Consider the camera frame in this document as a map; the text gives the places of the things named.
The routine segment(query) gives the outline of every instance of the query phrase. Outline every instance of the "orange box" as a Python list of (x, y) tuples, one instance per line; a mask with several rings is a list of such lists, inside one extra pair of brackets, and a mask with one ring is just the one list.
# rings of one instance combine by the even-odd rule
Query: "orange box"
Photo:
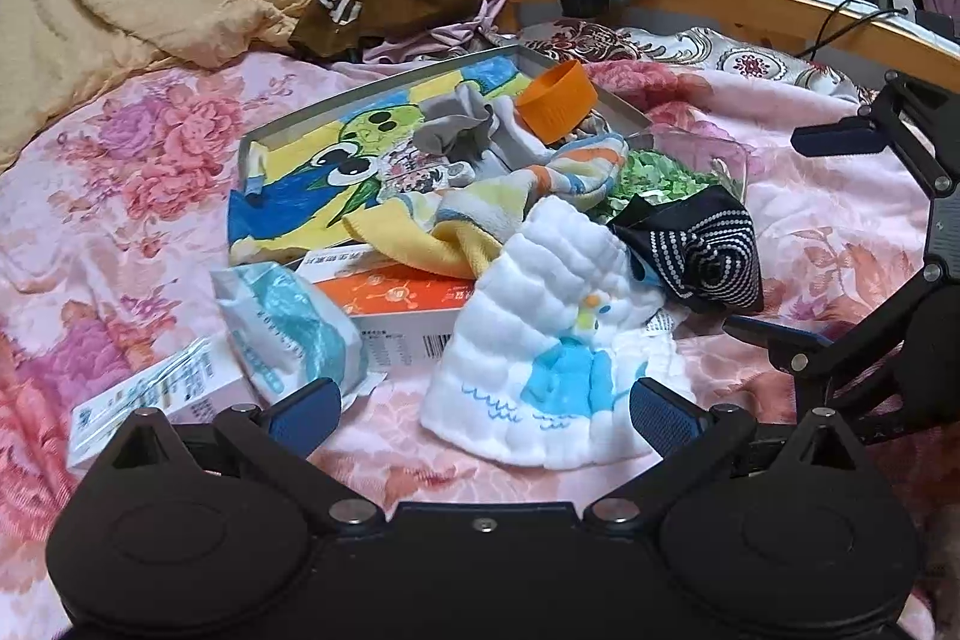
[(471, 280), (403, 266), (368, 244), (311, 250), (296, 273), (352, 318), (377, 371), (438, 360), (473, 293)]

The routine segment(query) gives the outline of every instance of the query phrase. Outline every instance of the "orange ring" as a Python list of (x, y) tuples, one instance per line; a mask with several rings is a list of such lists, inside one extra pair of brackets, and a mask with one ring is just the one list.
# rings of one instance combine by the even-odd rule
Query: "orange ring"
[(597, 91), (579, 61), (549, 68), (517, 97), (517, 111), (545, 145), (569, 134), (593, 109)]

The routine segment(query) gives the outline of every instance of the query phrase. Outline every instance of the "screw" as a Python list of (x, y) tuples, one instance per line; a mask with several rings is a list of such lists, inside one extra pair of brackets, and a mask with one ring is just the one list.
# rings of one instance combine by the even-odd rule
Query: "screw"
[(640, 508), (629, 499), (610, 497), (593, 504), (593, 514), (608, 524), (626, 524), (640, 515)]
[(341, 524), (357, 525), (376, 515), (376, 505), (365, 499), (342, 499), (330, 506), (330, 518)]
[(474, 518), (472, 525), (474, 530), (489, 534), (496, 528), (496, 521), (493, 518)]

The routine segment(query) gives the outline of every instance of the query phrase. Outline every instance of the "white towel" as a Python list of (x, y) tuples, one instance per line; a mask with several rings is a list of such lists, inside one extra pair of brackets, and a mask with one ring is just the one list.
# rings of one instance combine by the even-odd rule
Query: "white towel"
[(549, 196), (480, 277), (421, 408), (421, 424), (470, 453), (572, 469), (643, 456), (630, 389), (652, 377), (693, 400), (662, 310), (629, 250)]

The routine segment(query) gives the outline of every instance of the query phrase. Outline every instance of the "barcode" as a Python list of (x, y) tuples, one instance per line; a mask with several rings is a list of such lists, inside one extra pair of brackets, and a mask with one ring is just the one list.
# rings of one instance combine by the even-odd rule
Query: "barcode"
[(443, 356), (443, 348), (450, 342), (449, 333), (431, 333), (424, 337), (424, 350), (430, 359), (438, 359)]

